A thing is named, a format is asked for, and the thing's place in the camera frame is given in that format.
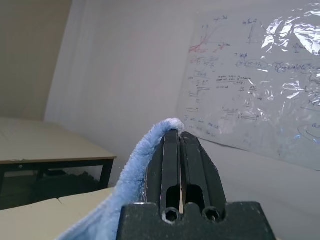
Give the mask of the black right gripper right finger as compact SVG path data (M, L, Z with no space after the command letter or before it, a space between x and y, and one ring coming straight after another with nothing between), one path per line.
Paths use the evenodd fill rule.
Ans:
M227 203L219 171L189 132L181 134L181 183L183 205L196 204L207 220L220 222Z

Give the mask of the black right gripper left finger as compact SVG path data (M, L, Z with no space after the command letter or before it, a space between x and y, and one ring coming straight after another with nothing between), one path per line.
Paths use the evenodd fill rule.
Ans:
M164 222L181 219L181 158L177 130L170 130L160 140L146 169L146 201L158 207Z

